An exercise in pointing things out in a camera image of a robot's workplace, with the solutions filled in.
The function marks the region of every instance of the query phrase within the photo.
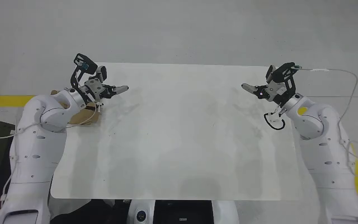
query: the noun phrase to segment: white cable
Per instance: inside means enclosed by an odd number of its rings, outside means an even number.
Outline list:
[[[349,101],[348,101],[348,104],[347,104],[347,107],[345,109],[345,111],[343,112],[342,116],[340,117],[340,119],[338,120],[338,123],[337,123],[337,126],[338,126],[338,130],[339,130],[339,133],[340,133],[340,142],[344,142],[343,141],[343,138],[342,138],[342,131],[341,131],[341,126],[340,126],[340,122],[342,120],[342,118],[346,115],[348,109],[350,108],[350,105],[351,105],[351,101],[352,101],[352,98],[353,98],[353,95],[354,95],[354,92],[356,90],[356,87],[357,87],[357,84],[358,84],[358,76],[356,74],[354,74],[353,72],[350,72],[350,71],[347,71],[347,70],[344,70],[344,69],[336,69],[336,68],[295,68],[295,67],[292,67],[292,69],[296,69],[296,70],[306,70],[306,71],[312,71],[312,72],[329,72],[329,71],[341,71],[341,72],[347,72],[351,75],[353,75],[355,78],[356,78],[356,82],[354,84],[354,88],[353,88],[353,91],[352,91],[352,94],[351,96],[349,97]],[[356,176],[356,174],[354,173],[354,171],[352,170],[352,167],[349,166],[349,163],[350,163],[350,160],[349,160],[349,154],[353,155],[355,158],[358,159],[358,157],[350,152],[350,144],[351,142],[355,142],[355,143],[358,143],[358,141],[354,141],[354,140],[351,140],[349,141],[349,143],[347,144],[347,146],[345,146],[344,144],[343,145],[343,148],[347,151],[347,166],[350,168],[351,172],[353,175]]]
[[[16,134],[17,134],[17,118],[15,116],[15,134],[13,136],[15,136]],[[13,166],[13,170],[11,171],[11,174],[10,174],[9,178],[7,179],[5,185],[4,185],[3,189],[2,189],[1,196],[5,195],[6,186],[10,183],[10,180],[11,180],[12,175],[13,175],[13,173],[15,171],[15,168],[16,168],[16,163],[17,163],[17,152],[16,152],[17,141],[16,141],[16,137],[13,140],[15,141],[14,149],[13,149],[13,151],[14,151],[14,159],[15,159],[14,166]],[[6,195],[4,196],[3,200],[1,201],[1,208],[4,206],[5,200],[6,200]]]
[[[73,128],[73,127],[76,127],[76,126],[79,126],[79,125],[81,125],[81,124],[84,124],[84,123],[88,122],[91,118],[93,118],[93,116],[96,114],[96,112],[97,112],[97,107],[95,106],[95,112],[92,114],[92,116],[90,116],[90,117],[87,118],[85,121],[83,121],[83,122],[81,122],[81,123],[79,123],[79,124],[75,124],[75,125],[73,125],[73,126],[68,126],[68,127],[66,127],[66,128]]]
[[[17,127],[16,127],[15,134],[12,134],[12,135],[10,135],[10,136],[0,137],[0,139],[3,139],[3,138],[11,138],[11,137],[13,137],[13,136],[16,136],[16,135],[18,135],[18,134],[23,133],[27,128],[32,127],[32,126],[35,126],[35,125],[38,125],[38,124],[40,124],[40,123],[30,124],[29,126],[24,127],[24,128],[20,128],[19,130],[17,130]]]

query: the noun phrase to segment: yellow stripe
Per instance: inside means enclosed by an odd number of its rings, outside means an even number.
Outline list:
[[[25,106],[25,104],[33,97],[34,96],[0,96],[0,106]]]
[[[352,147],[353,154],[356,155],[356,151],[353,148],[353,144],[351,144],[351,147]],[[354,186],[356,187],[356,192],[358,194],[358,176],[357,176],[358,175],[358,159],[357,158],[355,160],[354,173],[356,174],[356,176],[354,177]]]

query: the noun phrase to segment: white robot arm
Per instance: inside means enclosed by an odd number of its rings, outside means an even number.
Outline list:
[[[358,196],[355,189],[355,160],[352,145],[335,109],[317,104],[296,93],[293,75],[300,69],[286,63],[267,71],[264,86],[243,84],[242,88],[259,99],[273,101],[281,107],[278,116],[286,114],[301,135],[304,163],[310,172],[321,203],[321,222],[358,223]]]
[[[77,67],[71,77],[72,88],[53,96],[35,96],[23,109],[10,148],[12,175],[8,192],[1,198],[1,224],[50,222],[49,189],[64,151],[68,122],[89,102],[128,90],[128,86],[104,85],[106,68],[98,67],[85,55],[77,54],[74,62]],[[95,72],[95,76],[79,86],[78,81],[84,73]]]

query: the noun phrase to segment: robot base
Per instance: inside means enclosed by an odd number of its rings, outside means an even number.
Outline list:
[[[127,224],[239,224],[233,200],[132,200]]]

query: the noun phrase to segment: white board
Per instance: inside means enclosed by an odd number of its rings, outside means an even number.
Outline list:
[[[92,127],[67,129],[55,198],[297,199],[293,134],[271,129],[276,105],[242,83],[267,67],[99,63],[108,85],[129,90]]]

